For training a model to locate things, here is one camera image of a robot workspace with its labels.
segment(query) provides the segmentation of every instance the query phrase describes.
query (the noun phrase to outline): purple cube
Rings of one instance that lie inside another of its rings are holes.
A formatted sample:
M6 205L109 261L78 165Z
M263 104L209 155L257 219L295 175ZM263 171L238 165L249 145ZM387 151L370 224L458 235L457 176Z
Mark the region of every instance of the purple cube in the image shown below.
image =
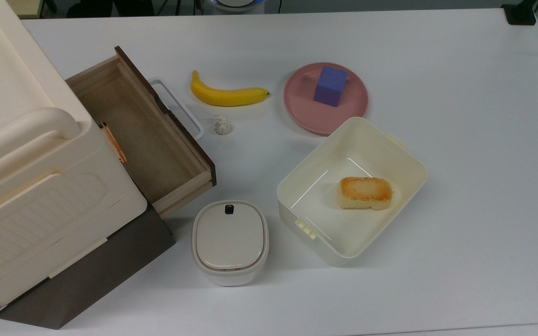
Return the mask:
M315 102L338 107L344 91L348 72L334 69L331 66L323 66L317 87L314 89Z

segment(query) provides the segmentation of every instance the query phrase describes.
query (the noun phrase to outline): white handle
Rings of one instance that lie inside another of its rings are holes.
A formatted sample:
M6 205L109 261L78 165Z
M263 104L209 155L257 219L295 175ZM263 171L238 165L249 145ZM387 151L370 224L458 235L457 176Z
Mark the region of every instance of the white handle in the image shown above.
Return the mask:
M51 131L57 131L62 138L70 140L80 134L80 127L70 113L62 109L32 110L0 127L0 159Z
M184 104L182 104L182 102L180 102L176 98L176 95L173 94L173 91L171 91L169 89L169 87L165 84L163 79L161 79L160 77L153 77L153 78L149 79L149 84L151 86L153 86L155 84L161 85L163 87L163 89L165 89L167 91L167 93L171 96L171 98L173 98L173 100L175 100L176 104L182 109L182 111L184 111L186 113L186 115L188 115L188 118L190 119L190 121L192 121L194 126L196 126L196 128L198 130L198 134L196 136L194 136L194 135L192 135L192 136L194 137L194 140L199 140L201 138L201 136L203 136L203 134L205 133L204 130L203 130L203 126L201 126L201 124L194 117L194 115L192 115L192 113L190 113L190 110L188 108L186 108L186 106Z

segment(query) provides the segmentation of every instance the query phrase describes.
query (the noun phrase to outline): toasted bread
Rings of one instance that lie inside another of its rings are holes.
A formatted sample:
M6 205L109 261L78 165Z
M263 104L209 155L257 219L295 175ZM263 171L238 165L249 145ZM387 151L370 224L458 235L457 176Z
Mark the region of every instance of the toasted bread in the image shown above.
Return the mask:
M344 209L382 210L391 202L391 186L380 178L343 178L338 187L337 202Z

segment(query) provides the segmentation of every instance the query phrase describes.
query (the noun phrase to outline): wooden drawer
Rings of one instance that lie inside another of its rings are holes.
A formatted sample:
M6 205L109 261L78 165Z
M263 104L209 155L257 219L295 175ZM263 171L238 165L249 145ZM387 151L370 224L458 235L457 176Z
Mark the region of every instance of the wooden drawer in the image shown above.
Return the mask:
M215 164L120 47L66 80L94 121L105 123L124 167L165 218L216 185Z

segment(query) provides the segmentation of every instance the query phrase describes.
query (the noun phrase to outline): banana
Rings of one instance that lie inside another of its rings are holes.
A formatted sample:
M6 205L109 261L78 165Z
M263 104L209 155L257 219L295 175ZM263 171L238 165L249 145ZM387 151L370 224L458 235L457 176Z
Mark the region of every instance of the banana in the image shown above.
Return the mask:
M198 78L198 72L192 71L190 90L196 98L215 106L241 106L262 102L269 95L269 91L260 87L248 87L237 90L218 90L208 87Z

